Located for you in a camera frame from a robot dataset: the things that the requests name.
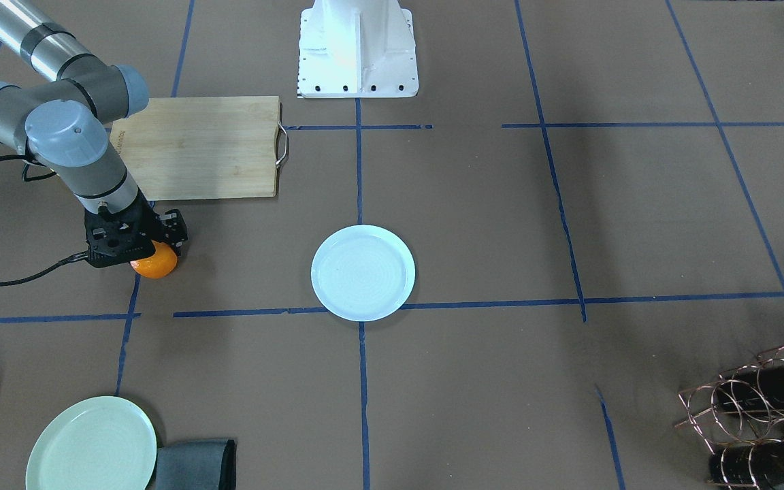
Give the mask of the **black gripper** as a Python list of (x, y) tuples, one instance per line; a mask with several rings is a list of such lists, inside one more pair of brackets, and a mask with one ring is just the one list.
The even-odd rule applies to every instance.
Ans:
[(158, 214), (142, 191), (140, 199), (140, 232), (152, 241), (165, 243), (177, 257), (181, 257), (184, 243), (188, 241), (188, 229), (180, 209), (172, 208)]

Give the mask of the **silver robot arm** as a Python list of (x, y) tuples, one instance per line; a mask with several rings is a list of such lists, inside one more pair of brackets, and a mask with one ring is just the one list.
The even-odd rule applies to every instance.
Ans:
[(29, 1), (0, 1), (0, 41), (46, 78), (0, 82), (0, 143), (50, 168), (84, 208), (89, 261), (106, 267), (186, 242), (179, 211), (157, 214), (109, 140), (106, 127), (147, 108), (133, 66), (106, 65)]

